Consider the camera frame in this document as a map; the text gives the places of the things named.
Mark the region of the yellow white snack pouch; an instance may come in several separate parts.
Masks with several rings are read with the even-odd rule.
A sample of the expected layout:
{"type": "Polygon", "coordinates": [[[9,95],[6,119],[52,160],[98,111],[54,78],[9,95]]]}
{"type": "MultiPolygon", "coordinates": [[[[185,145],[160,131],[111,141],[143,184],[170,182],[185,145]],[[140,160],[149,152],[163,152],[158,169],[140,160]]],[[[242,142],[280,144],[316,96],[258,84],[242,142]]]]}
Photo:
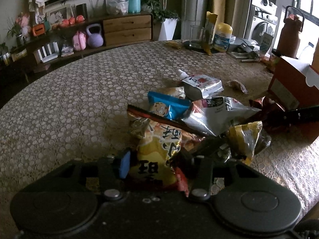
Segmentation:
{"type": "Polygon", "coordinates": [[[255,155],[255,148],[260,137],[263,124],[261,121],[232,126],[226,132],[231,155],[250,165],[255,155]]]}

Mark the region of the purple kettlebell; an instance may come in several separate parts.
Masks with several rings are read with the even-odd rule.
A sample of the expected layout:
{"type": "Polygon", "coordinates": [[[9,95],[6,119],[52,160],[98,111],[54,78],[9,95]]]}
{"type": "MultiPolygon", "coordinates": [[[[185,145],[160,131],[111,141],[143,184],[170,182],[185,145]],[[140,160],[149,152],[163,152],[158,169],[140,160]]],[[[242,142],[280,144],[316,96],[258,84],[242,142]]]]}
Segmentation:
{"type": "Polygon", "coordinates": [[[88,34],[88,45],[91,48],[99,48],[100,46],[103,45],[104,40],[102,37],[102,28],[100,24],[95,23],[95,24],[88,25],[86,28],[86,32],[88,34]],[[92,28],[98,28],[98,32],[92,33],[90,31],[90,29],[92,28]]]}

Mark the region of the red white cardboard box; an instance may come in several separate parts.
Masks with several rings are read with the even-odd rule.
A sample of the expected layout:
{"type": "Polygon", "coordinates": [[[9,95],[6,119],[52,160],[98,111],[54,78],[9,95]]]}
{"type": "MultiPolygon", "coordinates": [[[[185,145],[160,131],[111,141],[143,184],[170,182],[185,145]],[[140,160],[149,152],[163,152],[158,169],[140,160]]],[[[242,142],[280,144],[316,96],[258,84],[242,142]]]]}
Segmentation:
{"type": "MultiPolygon", "coordinates": [[[[275,66],[268,92],[285,112],[318,106],[318,74],[308,63],[282,56],[275,66]]],[[[318,137],[318,134],[303,135],[310,141],[318,137]]]]}

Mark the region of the yellow red chip bag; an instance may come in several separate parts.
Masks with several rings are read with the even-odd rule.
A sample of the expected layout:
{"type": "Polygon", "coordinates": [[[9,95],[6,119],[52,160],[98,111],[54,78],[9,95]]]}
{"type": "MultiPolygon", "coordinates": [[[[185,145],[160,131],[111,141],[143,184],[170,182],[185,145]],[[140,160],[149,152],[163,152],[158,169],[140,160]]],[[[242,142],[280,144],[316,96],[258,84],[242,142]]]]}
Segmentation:
{"type": "Polygon", "coordinates": [[[127,116],[130,133],[139,140],[130,174],[143,181],[157,181],[163,187],[175,187],[188,196],[182,164],[191,158],[205,136],[134,105],[127,106],[127,116]]]}

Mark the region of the teal spray bottle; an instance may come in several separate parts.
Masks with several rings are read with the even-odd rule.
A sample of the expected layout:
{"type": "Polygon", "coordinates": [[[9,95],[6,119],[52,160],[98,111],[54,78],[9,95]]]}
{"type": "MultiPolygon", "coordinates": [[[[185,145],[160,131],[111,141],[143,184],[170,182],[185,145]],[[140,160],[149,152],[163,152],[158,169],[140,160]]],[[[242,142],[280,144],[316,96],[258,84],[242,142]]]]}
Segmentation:
{"type": "Polygon", "coordinates": [[[128,13],[138,14],[141,12],[141,0],[128,0],[128,2],[129,2],[128,13]]]}

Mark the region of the orange tissue box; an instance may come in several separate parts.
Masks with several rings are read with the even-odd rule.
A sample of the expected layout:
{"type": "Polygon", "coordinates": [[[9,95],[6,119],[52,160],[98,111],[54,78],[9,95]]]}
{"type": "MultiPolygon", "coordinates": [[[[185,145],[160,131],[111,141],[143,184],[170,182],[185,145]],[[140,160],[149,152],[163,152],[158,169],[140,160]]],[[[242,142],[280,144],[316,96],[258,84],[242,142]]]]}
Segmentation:
{"type": "Polygon", "coordinates": [[[32,34],[34,37],[45,34],[45,32],[46,32],[46,29],[45,29],[44,23],[40,23],[32,27],[32,34]]]}

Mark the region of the yellow clear snack bag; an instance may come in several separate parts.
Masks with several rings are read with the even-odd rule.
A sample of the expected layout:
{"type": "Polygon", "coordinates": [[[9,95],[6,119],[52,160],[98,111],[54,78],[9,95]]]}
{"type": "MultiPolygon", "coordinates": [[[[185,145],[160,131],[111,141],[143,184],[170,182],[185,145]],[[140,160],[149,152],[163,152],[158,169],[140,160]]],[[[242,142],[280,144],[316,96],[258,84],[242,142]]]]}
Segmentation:
{"type": "Polygon", "coordinates": [[[209,56],[212,55],[211,46],[213,42],[213,35],[217,18],[217,14],[213,14],[212,12],[207,11],[206,24],[204,27],[204,33],[202,38],[202,48],[204,52],[209,56]]]}

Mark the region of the brown thermos bottle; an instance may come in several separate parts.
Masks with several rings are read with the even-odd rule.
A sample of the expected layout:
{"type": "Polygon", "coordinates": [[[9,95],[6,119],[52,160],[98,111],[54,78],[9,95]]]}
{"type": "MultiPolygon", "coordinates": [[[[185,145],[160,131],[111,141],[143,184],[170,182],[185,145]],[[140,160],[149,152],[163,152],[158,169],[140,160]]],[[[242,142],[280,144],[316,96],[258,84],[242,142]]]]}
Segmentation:
{"type": "Polygon", "coordinates": [[[296,58],[301,41],[305,16],[304,13],[291,5],[285,10],[284,27],[282,28],[277,50],[282,56],[296,58]]]}

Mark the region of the picture frame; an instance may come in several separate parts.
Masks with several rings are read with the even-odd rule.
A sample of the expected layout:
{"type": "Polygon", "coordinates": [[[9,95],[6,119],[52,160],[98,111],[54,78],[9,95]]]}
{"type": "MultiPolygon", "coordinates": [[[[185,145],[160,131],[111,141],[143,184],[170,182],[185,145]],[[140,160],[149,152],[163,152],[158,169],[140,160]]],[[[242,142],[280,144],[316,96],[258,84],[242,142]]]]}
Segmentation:
{"type": "Polygon", "coordinates": [[[63,20],[68,20],[72,16],[71,5],[65,4],[46,12],[46,20],[50,26],[60,24],[63,20]]]}

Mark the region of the wooden drawer cabinet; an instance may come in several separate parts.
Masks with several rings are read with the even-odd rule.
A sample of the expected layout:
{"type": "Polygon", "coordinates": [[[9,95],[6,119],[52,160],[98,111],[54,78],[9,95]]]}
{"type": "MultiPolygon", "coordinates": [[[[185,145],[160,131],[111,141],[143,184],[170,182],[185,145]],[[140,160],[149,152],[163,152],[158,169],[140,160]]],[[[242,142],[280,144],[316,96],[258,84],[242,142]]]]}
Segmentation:
{"type": "Polygon", "coordinates": [[[103,20],[104,39],[107,48],[153,40],[152,14],[127,15],[103,20]]]}

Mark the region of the dark red snack bag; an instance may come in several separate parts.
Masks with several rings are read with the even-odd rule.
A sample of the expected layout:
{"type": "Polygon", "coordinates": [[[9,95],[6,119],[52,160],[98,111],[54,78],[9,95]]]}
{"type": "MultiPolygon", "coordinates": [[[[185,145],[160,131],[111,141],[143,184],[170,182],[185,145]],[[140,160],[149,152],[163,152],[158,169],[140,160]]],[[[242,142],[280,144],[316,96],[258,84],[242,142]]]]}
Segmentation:
{"type": "Polygon", "coordinates": [[[261,119],[284,117],[285,109],[270,96],[263,96],[257,99],[249,99],[251,107],[259,109],[257,116],[261,119]]]}

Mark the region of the black snack packet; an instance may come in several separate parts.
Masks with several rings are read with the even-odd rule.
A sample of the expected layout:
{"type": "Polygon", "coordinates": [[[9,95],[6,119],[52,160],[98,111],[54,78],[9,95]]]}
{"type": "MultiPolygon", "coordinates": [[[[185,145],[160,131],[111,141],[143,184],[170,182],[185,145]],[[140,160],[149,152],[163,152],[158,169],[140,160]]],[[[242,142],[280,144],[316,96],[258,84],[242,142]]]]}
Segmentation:
{"type": "Polygon", "coordinates": [[[268,148],[271,144],[271,136],[262,129],[256,142],[254,154],[257,155],[268,148]]]}

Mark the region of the beige wrapped bun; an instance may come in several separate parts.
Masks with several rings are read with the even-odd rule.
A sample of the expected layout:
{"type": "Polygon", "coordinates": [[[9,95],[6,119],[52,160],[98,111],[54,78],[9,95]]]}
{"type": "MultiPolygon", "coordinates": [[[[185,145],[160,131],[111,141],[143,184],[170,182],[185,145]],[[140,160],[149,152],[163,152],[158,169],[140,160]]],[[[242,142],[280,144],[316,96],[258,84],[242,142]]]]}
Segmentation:
{"type": "Polygon", "coordinates": [[[184,87],[182,86],[160,88],[158,92],[178,99],[185,99],[184,87]]]}

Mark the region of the blue cookie snack pack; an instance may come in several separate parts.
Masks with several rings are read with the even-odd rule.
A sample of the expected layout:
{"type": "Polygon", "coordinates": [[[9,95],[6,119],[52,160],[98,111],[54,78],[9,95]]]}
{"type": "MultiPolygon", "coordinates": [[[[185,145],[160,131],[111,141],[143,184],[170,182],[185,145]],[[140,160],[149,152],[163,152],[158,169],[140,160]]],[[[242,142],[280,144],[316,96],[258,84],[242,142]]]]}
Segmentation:
{"type": "Polygon", "coordinates": [[[167,94],[148,92],[149,111],[169,120],[178,120],[189,109],[191,101],[167,94]]]}

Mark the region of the white plant pot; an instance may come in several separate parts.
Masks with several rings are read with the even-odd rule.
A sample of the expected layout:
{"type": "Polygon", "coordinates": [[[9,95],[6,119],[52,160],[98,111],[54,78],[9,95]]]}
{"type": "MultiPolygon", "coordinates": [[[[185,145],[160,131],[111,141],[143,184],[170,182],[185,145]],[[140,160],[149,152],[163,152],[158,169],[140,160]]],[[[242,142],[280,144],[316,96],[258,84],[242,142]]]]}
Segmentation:
{"type": "Polygon", "coordinates": [[[161,25],[160,34],[159,34],[159,41],[165,40],[172,40],[176,25],[177,25],[177,18],[166,18],[161,25]]]}

